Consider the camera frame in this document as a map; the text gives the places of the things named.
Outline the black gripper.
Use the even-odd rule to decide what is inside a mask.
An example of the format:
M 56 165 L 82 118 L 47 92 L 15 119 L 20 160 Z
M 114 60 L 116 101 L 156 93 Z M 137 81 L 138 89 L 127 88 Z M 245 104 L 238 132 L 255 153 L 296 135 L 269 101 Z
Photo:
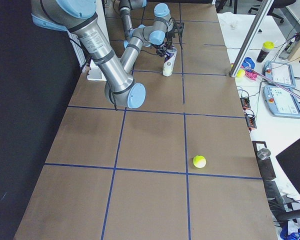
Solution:
M 155 46 L 156 54 L 159 56 L 168 56 L 174 48 L 175 47 L 168 42 L 164 42 L 161 45 Z

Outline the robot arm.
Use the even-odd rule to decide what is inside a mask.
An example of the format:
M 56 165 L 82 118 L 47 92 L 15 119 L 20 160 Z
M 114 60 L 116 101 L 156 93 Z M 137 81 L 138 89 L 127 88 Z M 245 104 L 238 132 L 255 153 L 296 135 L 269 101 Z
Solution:
M 133 28 L 131 11 L 146 5 L 145 0 L 122 0 L 119 3 L 118 10 L 127 40 L 121 57 L 117 57 L 99 27 L 94 0 L 33 0 L 31 15 L 38 27 L 76 35 L 105 76 L 104 93 L 107 100 L 116 107 L 137 109 L 145 101 L 146 88 L 135 81 L 130 71 L 142 47 L 162 45 L 174 28 L 166 3 L 155 6 L 153 25 Z
M 133 24 L 131 20 L 131 11 L 144 8 L 147 5 L 147 0 L 121 0 L 118 5 L 120 18 L 122 20 L 124 37 L 126 41 L 130 41 Z

